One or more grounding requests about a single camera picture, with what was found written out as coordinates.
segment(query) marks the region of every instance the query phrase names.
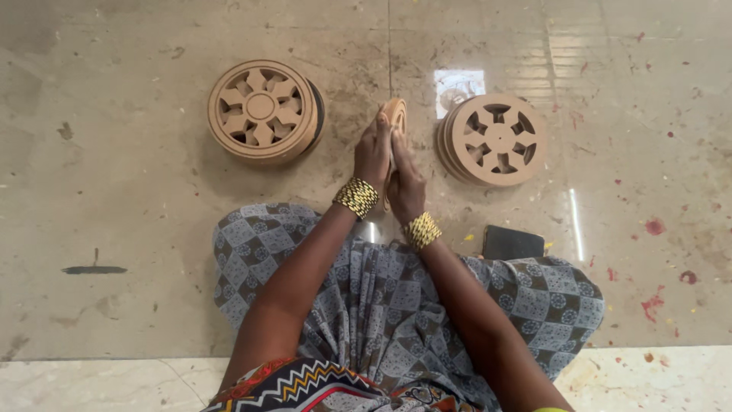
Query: person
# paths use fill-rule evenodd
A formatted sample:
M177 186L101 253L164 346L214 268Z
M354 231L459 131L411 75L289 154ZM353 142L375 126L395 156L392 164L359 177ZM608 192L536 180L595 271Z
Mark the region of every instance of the person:
M386 196L410 245L349 236ZM553 379L602 320L556 257L459 257L379 110L325 214L244 206L214 230L214 300L239 332L213 411L572 411Z

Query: marble floor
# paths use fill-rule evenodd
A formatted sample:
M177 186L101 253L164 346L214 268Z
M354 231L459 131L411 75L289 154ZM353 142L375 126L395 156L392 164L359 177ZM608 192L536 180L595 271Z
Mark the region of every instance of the marble floor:
M198 411L227 358L0 363L0 411ZM732 411L732 347L585 349L557 388L577 411Z
M254 202L323 210L351 173L361 129L390 96L407 101L428 207L455 251L478 254L486 224L544 236L549 253L605 296L591 346L732 343L732 2L0 8L5 361L228 356L231 330L212 300L213 225ZM306 73L327 112L316 150L278 169L241 164L206 124L217 77L260 58ZM463 80L436 81L449 74ZM548 158L536 177L485 189L447 174L433 134L446 99L467 88L525 98L546 118ZM395 228L390 216L380 227ZM61 271L79 265L127 271ZM681 363L704 349L679 350ZM162 362L153 364L178 367ZM169 378L171 391L186 391Z

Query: checkered fabric pattern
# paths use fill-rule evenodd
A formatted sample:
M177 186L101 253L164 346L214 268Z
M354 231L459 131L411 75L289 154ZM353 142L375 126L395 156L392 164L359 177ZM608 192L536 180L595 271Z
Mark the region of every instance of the checkered fabric pattern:
M234 328L319 218L303 205L251 205L215 227L214 301ZM461 259L552 380L602 321L600 290L563 259ZM485 411L500 410L473 371L429 274L413 250L399 243L346 240L303 325L299 355L336 362L386 392L429 381Z

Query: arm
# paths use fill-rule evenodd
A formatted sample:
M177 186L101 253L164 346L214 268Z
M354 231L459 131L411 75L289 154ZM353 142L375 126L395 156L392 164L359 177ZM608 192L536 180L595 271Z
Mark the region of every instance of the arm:
M425 179L414 165L400 133L392 135L398 172L388 187L389 201L403 226L425 211ZM452 324L475 370L496 393L506 412L563 408L569 403L556 390L523 338L473 273L440 238L419 251Z
M390 125L379 109L356 146L354 176L377 191L389 170ZM262 287L239 327L219 391L264 362L295 356L318 288L356 221L356 213L334 203L293 254Z

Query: hand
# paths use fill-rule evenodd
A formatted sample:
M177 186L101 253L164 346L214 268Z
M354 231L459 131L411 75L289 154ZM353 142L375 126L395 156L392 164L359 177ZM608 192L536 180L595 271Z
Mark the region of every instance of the hand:
M392 149L397 171L392 174L386 195L392 203L394 216L404 226L424 213L427 181L414 165L404 135L399 130L392 131Z
M356 146L354 177L372 185L379 196L384 195L384 181L389 173L391 129L382 105Z

